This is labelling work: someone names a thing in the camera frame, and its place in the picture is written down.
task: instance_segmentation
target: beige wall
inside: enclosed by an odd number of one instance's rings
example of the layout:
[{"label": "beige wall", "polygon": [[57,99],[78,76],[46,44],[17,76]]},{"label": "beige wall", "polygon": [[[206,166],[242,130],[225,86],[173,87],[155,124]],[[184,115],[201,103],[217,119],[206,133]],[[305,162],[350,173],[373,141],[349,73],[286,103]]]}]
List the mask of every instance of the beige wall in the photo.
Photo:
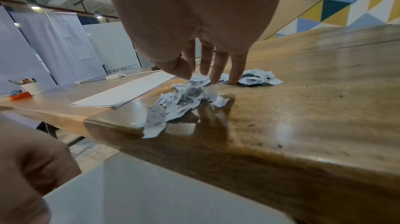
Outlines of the beige wall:
[{"label": "beige wall", "polygon": [[264,40],[321,0],[280,0],[275,14],[258,40]]}]

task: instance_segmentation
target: wood grain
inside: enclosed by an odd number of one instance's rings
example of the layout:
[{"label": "wood grain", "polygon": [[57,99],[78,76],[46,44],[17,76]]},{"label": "wood grain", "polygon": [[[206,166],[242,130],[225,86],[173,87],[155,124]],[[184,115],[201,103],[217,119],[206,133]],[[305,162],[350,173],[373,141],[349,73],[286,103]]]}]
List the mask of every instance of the wood grain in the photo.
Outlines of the wood grain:
[{"label": "wood grain", "polygon": [[118,109],[68,104],[134,77],[0,105],[305,221],[399,223],[399,48],[398,25],[258,42],[246,68],[273,70],[283,84],[210,86],[231,101],[224,108],[202,103],[198,116],[169,123],[151,140],[130,123],[183,80]]}]

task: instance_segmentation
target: shredded paper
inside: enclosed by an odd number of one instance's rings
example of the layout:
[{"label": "shredded paper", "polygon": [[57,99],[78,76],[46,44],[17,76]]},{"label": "shredded paper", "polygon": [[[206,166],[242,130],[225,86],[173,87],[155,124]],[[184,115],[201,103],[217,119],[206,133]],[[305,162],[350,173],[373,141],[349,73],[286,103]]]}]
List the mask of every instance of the shredded paper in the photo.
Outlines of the shredded paper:
[{"label": "shredded paper", "polygon": [[[229,74],[222,74],[220,83],[229,82]],[[193,76],[187,83],[174,83],[174,93],[161,94],[155,105],[148,109],[146,121],[132,123],[134,127],[143,127],[143,138],[157,137],[167,126],[167,122],[182,117],[186,112],[196,109],[200,101],[211,102],[215,107],[224,107],[229,98],[223,98],[221,94],[207,91],[205,86],[210,84],[208,76]],[[277,85],[282,83],[272,71],[266,72],[260,69],[246,70],[239,84],[253,85]]]}]

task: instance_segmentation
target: white triangle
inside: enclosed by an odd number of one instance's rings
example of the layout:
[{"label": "white triangle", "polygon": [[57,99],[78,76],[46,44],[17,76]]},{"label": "white triangle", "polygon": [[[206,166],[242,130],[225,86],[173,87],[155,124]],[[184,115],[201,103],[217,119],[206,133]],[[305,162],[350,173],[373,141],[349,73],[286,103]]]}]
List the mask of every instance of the white triangle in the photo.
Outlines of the white triangle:
[{"label": "white triangle", "polygon": [[368,14],[373,15],[384,23],[387,23],[394,1],[395,0],[383,0],[380,4],[368,11]]},{"label": "white triangle", "polygon": [[317,26],[315,26],[314,28],[312,28],[312,30],[314,29],[319,29],[319,28],[324,28],[324,27],[340,27],[338,25],[331,25],[330,23],[319,23]]},{"label": "white triangle", "polygon": [[370,0],[356,0],[350,6],[349,17],[347,19],[347,26],[351,25],[354,21],[360,18],[363,14],[367,13]]},{"label": "white triangle", "polygon": [[297,32],[297,18],[288,23],[285,27],[277,31],[277,33],[289,35]]},{"label": "white triangle", "polygon": [[400,25],[400,18],[396,18],[394,19],[392,22],[390,22],[389,24],[391,25]]}]

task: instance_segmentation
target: ceiling pipe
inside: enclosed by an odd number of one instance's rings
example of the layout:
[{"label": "ceiling pipe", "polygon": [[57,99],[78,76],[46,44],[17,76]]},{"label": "ceiling pipe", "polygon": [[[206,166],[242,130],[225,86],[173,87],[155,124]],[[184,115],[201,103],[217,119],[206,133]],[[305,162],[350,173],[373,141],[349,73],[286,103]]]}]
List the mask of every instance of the ceiling pipe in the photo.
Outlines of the ceiling pipe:
[{"label": "ceiling pipe", "polygon": [[[23,5],[29,7],[29,3],[24,3],[24,2],[19,2],[19,1],[14,1],[14,0],[0,0],[0,3],[9,3],[9,4],[16,4],[16,5]],[[58,7],[52,7],[52,6],[46,6],[46,5],[41,5],[38,4],[39,7],[48,9],[48,10],[57,10],[57,11],[63,11],[63,12],[71,12],[71,13],[76,13],[78,15],[83,15],[83,16],[88,16],[88,17],[96,17],[98,16],[97,14],[94,13],[89,13],[89,12],[83,12],[83,11],[78,11],[78,10],[69,10],[69,9],[63,9],[63,8],[58,8]],[[119,19],[118,17],[110,16],[110,15],[101,15],[102,17],[105,18],[112,18],[112,19]]]}]

